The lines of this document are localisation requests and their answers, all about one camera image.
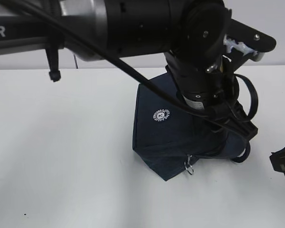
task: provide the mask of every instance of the wire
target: wire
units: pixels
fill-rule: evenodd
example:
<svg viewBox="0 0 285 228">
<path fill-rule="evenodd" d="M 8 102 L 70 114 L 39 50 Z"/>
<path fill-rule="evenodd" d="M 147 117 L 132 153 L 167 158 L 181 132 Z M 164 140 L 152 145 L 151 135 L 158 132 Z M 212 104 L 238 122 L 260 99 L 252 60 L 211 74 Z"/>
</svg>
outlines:
<svg viewBox="0 0 285 228">
<path fill-rule="evenodd" d="M 46 13 L 45 11 L 35 6 L 34 4 L 27 2 L 26 0 L 0 0 L 0 4 L 10 7 L 12 9 L 21 10 L 25 13 L 28 13 L 36 18 L 39 18 L 40 20 L 49 24 L 50 26 L 58 29 L 64 35 L 73 39 L 77 44 L 97 53 L 98 55 L 100 55 L 101 57 L 103 57 L 104 59 L 106 59 L 107 61 L 109 61 L 110 63 L 112 63 L 113 65 L 124 71 L 125 73 L 127 73 L 133 79 L 143 84 L 145 87 L 150 89 L 156 95 L 166 100 L 167 102 L 171 103 L 172 105 L 176 106 L 177 108 L 198 117 L 207 118 L 209 116 L 205 112 L 192 109 L 191 107 L 181 103 L 174 97 L 165 93 L 159 87 L 157 87 L 155 84 L 149 81 L 147 78 L 145 78 L 135 69 L 133 69 L 131 66 L 123 62 L 121 59 L 113 56 L 108 51 L 102 49 L 100 46 L 92 42 L 90 39 L 87 39 L 79 35 L 78 33 L 72 31 L 68 26 L 64 25 L 64 23 L 61 22 L 61 20 L 52 17 L 50 14 Z"/>
<path fill-rule="evenodd" d="M 74 56 L 75 67 L 76 69 L 78 69 L 77 57 L 75 54 L 73 56 Z"/>
<path fill-rule="evenodd" d="M 243 75 L 239 75 L 239 74 L 234 74 L 234 76 L 239 77 L 240 79 L 242 79 L 251 96 L 251 105 L 250 105 L 250 110 L 249 110 L 249 114 L 247 115 L 247 118 L 241 118 L 237 115 L 236 110 L 234 110 L 234 108 L 232 107 L 232 105 L 229 104 L 229 102 L 225 101 L 225 104 L 228 106 L 228 108 L 231 110 L 233 116 L 239 120 L 240 122 L 249 122 L 253 119 L 253 117 L 255 117 L 255 115 L 257 114 L 257 109 L 258 109 L 258 96 L 257 96 L 257 90 L 256 88 L 253 86 L 252 82 L 245 76 Z"/>
</svg>

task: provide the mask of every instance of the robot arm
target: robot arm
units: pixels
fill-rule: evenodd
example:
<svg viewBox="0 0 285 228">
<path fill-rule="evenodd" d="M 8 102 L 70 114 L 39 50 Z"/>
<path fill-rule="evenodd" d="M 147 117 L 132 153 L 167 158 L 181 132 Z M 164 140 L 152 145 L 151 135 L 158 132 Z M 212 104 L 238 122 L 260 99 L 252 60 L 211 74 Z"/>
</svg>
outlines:
<svg viewBox="0 0 285 228">
<path fill-rule="evenodd" d="M 276 42 L 233 20 L 222 0 L 30 1 L 67 25 L 73 37 L 20 7 L 11 8 L 20 6 L 19 2 L 27 3 L 0 0 L 0 55 L 46 49 L 50 76 L 58 81 L 58 48 L 68 48 L 86 61 L 102 59 L 99 51 L 86 48 L 74 39 L 74 34 L 97 44 L 94 50 L 107 50 L 110 54 L 106 56 L 111 60 L 165 53 L 167 70 L 180 93 L 180 102 L 170 99 L 171 103 L 218 126 L 214 131 L 223 127 L 246 141 L 257 134 L 250 122 L 257 111 L 256 91 L 247 78 L 240 76 L 253 94 L 254 108 L 247 116 L 237 101 L 239 89 L 234 71 L 249 59 L 259 61 L 275 48 Z M 142 75 L 137 73 L 133 78 L 169 99 Z"/>
</svg>

